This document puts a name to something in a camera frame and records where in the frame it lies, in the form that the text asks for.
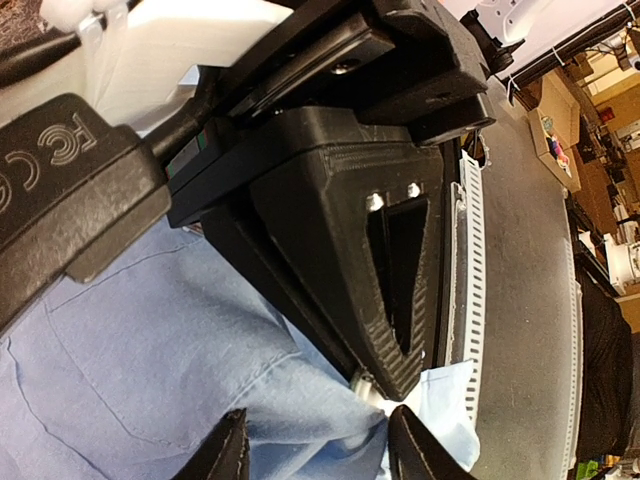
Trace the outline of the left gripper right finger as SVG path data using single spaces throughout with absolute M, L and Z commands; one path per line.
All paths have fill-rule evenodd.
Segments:
M 388 449 L 393 480 L 474 480 L 404 404 L 389 418 Z

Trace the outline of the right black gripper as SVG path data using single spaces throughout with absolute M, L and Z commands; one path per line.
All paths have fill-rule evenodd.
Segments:
M 171 180 L 169 221 L 196 222 L 304 135 L 430 145 L 488 126 L 488 77 L 474 36 L 435 1 L 295 1 L 232 66 L 202 68 L 194 96 L 166 122 L 169 156 L 204 127 L 215 131 Z

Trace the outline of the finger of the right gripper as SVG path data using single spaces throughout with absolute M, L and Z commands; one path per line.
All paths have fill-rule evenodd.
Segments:
M 201 217 L 207 241 L 315 346 L 342 378 L 358 362 L 302 286 L 248 200 L 214 206 Z
M 404 399 L 438 312 L 441 151 L 327 107 L 286 111 L 255 137 L 272 168 L 249 192 L 297 293 L 385 397 Z

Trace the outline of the round floral brooch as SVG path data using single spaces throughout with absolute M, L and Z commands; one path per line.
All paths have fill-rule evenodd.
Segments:
M 379 408 L 384 398 L 377 391 L 373 376 L 358 370 L 350 381 L 350 389 L 365 403 Z

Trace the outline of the light blue shirt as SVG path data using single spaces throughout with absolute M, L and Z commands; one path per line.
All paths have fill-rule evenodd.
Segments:
M 5 479 L 169 479 L 235 409 L 253 479 L 391 475 L 389 409 L 193 231 L 156 224 L 1 340 Z

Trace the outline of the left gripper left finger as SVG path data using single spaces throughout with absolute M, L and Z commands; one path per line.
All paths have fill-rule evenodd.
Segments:
M 248 480 L 246 410 L 227 412 L 173 480 Z

